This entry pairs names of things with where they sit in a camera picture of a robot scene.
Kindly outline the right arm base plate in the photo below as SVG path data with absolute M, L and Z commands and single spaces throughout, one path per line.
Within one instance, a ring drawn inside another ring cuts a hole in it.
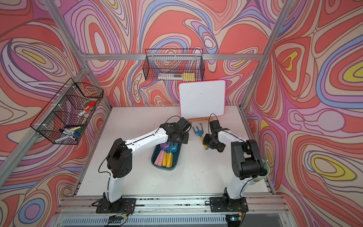
M 232 200 L 224 197 L 210 197 L 208 201 L 211 212 L 238 212 L 246 213 L 249 211 L 245 197 Z

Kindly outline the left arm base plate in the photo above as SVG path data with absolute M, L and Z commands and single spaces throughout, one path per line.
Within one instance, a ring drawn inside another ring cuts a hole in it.
M 96 207 L 97 214 L 126 213 L 133 214 L 136 207 L 136 198 L 120 198 L 110 203 L 107 198 L 102 198 L 92 204 Z

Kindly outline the purple rake pink handle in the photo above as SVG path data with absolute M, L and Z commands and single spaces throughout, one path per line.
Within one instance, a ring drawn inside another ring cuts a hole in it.
M 154 162 L 154 164 L 156 166 L 159 166 L 159 167 L 162 167 L 163 166 L 163 163 L 164 163 L 164 154 L 165 154 L 166 150 L 169 148 L 169 146 L 170 146 L 170 143 L 169 142 L 160 144 L 161 150 L 160 150 L 160 152 L 159 152 L 159 154 L 158 154 L 158 156 L 157 156 L 157 158 L 156 158 L 156 160 Z

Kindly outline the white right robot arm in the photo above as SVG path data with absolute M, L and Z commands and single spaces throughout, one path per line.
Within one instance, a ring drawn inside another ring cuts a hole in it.
M 203 145 L 220 153 L 229 150 L 231 154 L 234 177 L 224 190 L 223 202 L 240 201 L 249 185 L 267 177 L 268 164 L 261 157 L 259 146 L 255 140 L 239 138 L 228 128 L 221 127 L 218 120 L 209 122 L 209 130 L 210 133 L 204 136 Z

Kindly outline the blue rake yellow handle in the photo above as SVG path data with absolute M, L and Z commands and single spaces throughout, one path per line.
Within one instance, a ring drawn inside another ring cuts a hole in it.
M 206 145 L 204 145 L 204 143 L 203 143 L 203 141 L 204 141 L 204 137 L 203 137 L 203 135 L 204 135 L 204 130 L 203 130 L 203 125 L 202 125 L 202 123 L 199 123 L 199 125 L 198 125 L 198 126 L 193 126 L 193 127 L 192 127 L 192 129 L 193 129 L 194 133 L 195 133 L 197 136 L 199 136 L 199 137 L 200 137 L 200 140 L 201 140 L 201 143 L 202 143 L 202 145 L 203 145 L 204 149 L 205 149 L 205 150 L 209 149 L 209 148 L 208 148 Z

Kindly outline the teal rake yellow handle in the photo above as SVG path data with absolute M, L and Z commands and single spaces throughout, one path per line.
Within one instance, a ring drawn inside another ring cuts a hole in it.
M 170 167 L 169 156 L 170 156 L 169 153 L 167 153 L 167 152 L 164 153 L 162 167 Z
M 167 160 L 166 160 L 166 168 L 171 168 L 173 165 L 173 154 L 177 151 L 178 144 L 172 143 L 167 149 Z

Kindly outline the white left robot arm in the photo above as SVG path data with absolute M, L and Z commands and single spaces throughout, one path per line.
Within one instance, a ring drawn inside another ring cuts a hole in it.
M 122 197 L 123 178 L 131 172 L 135 156 L 166 142 L 187 144 L 191 127 L 191 123 L 181 117 L 176 123 L 165 122 L 152 132 L 138 138 L 115 140 L 105 159 L 110 172 L 105 191 L 107 200 L 114 203 Z

